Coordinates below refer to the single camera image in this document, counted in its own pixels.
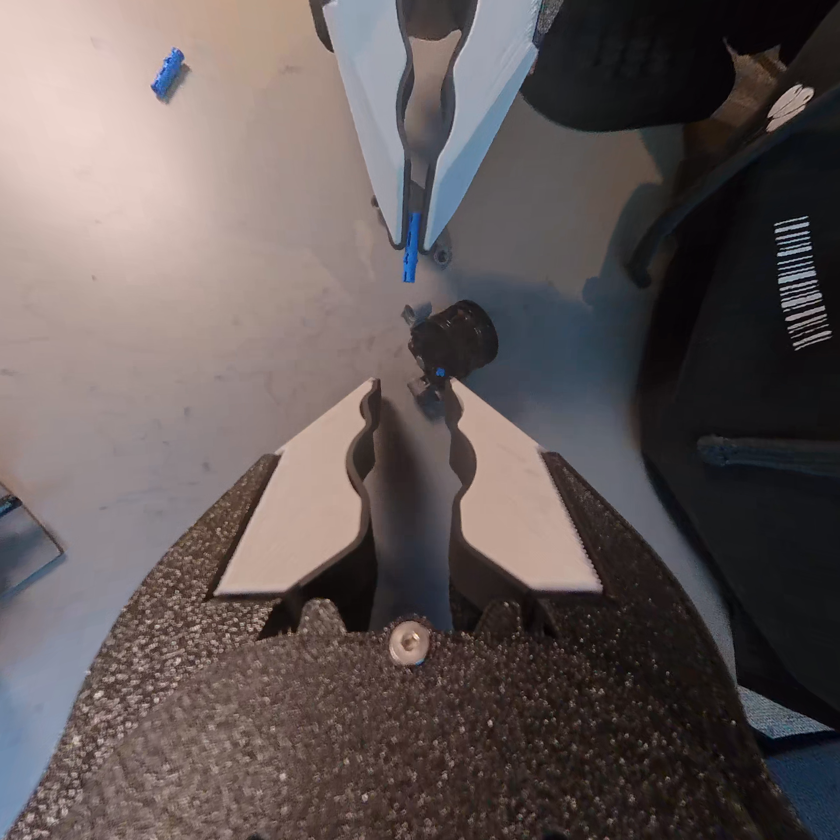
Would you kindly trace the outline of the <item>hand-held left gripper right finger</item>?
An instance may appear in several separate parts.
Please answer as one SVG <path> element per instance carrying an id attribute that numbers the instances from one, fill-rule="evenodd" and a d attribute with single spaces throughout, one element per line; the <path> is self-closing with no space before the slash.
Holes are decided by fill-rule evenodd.
<path id="1" fill-rule="evenodd" d="M 460 482 L 448 553 L 453 590 L 479 613 L 494 602 L 602 597 L 548 451 L 462 381 L 447 383 L 444 401 L 449 464 Z"/>

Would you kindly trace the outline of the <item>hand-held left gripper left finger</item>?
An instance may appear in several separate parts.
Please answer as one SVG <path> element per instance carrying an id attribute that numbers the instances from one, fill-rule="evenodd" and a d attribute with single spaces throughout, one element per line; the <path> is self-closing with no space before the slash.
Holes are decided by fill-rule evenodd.
<path id="1" fill-rule="evenodd" d="M 283 444 L 213 578 L 213 598 L 277 601 L 265 632 L 294 632 L 326 599 L 345 628 L 370 628 L 377 586 L 371 504 L 381 382 L 369 378 Z"/>

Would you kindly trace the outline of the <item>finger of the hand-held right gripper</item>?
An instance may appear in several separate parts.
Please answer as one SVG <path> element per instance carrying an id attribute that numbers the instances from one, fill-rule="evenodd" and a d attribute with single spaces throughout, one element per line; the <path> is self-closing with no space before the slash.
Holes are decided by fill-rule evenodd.
<path id="1" fill-rule="evenodd" d="M 414 81 L 404 3 L 317 1 L 315 23 L 338 62 L 389 239 L 404 249 L 411 191 L 405 110 Z"/>
<path id="2" fill-rule="evenodd" d="M 422 251 L 461 204 L 538 56 L 540 1 L 457 2 L 458 43 L 440 91 L 444 138 L 424 186 Z"/>

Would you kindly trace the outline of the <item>grey curved brick panel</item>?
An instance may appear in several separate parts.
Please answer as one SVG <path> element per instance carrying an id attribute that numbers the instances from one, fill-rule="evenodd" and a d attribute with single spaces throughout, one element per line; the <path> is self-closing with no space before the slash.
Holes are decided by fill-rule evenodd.
<path id="1" fill-rule="evenodd" d="M 371 196 L 373 207 L 379 224 L 386 229 L 385 219 L 375 196 Z M 428 252 L 421 253 L 421 256 L 428 257 L 440 270 L 446 269 L 453 257 L 453 240 L 449 233 L 448 226 L 444 226 L 441 234 L 437 237 L 433 247 Z"/>

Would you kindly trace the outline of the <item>black round toy lens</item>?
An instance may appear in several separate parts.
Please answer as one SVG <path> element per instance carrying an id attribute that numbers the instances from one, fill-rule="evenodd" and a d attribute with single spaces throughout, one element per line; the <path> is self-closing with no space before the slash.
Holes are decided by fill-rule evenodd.
<path id="1" fill-rule="evenodd" d="M 496 359 L 496 327 L 485 309 L 467 299 L 438 312 L 430 302 L 407 305 L 402 318 L 410 331 L 408 351 L 421 371 L 407 387 L 424 415 L 441 417 L 447 382 L 462 380 Z"/>

